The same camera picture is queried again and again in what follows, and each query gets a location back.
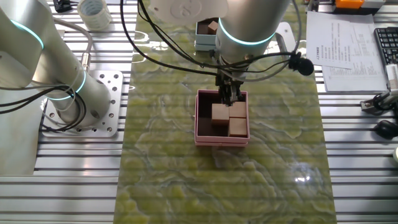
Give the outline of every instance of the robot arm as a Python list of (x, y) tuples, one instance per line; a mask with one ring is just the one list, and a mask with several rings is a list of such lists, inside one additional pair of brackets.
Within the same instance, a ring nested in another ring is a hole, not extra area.
[[(219, 65), (231, 65), (264, 54), (290, 2), (151, 0), (150, 9), (163, 21), (181, 25), (219, 17), (216, 48), (220, 56), (214, 61)], [(218, 70), (216, 84), (224, 104), (231, 105), (240, 99), (240, 86), (244, 83), (249, 66), (250, 63), (246, 63), (228, 70)]]
[[(60, 38), (46, 0), (0, 0), (0, 34), (1, 87), (23, 88), (32, 80), (68, 85), (89, 112), (82, 126), (92, 125), (107, 113), (109, 90), (86, 72)], [(46, 96), (64, 122), (81, 116), (77, 102), (68, 93), (53, 91)]]

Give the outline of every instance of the microphone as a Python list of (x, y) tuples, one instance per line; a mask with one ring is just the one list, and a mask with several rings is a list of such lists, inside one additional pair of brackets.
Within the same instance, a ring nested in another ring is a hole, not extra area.
[(289, 68), (305, 76), (311, 75), (314, 71), (313, 63), (309, 59), (302, 58), (301, 52), (290, 57)]

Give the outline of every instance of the black connector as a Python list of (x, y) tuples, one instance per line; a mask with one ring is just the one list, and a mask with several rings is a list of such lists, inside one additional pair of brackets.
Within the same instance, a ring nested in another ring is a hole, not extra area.
[(63, 12), (68, 12), (72, 11), (72, 3), (69, 0), (53, 0), (54, 2), (54, 8), (56, 12), (58, 13), (63, 13)]

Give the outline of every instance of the silver metal base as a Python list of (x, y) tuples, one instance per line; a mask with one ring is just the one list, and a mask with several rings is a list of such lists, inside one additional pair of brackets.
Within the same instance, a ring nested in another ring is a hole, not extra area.
[[(108, 87), (111, 94), (111, 101), (109, 102), (109, 110), (103, 118), (97, 123), (89, 127), (77, 126), (74, 129), (65, 131), (63, 133), (43, 132), (43, 135), (49, 138), (111, 138), (118, 130), (118, 119), (121, 104), (121, 95), (123, 87), (123, 74), (119, 71), (91, 71), (90, 75), (104, 83)], [(48, 101), (45, 114), (53, 119), (44, 118), (43, 124), (53, 129), (61, 128), (63, 125), (56, 124), (64, 123), (58, 116), (57, 111), (51, 101)]]

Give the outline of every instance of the tape roll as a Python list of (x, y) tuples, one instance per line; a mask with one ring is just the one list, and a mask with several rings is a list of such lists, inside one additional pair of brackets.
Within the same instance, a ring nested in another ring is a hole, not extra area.
[(112, 20), (105, 0), (82, 0), (77, 11), (89, 30), (103, 30)]

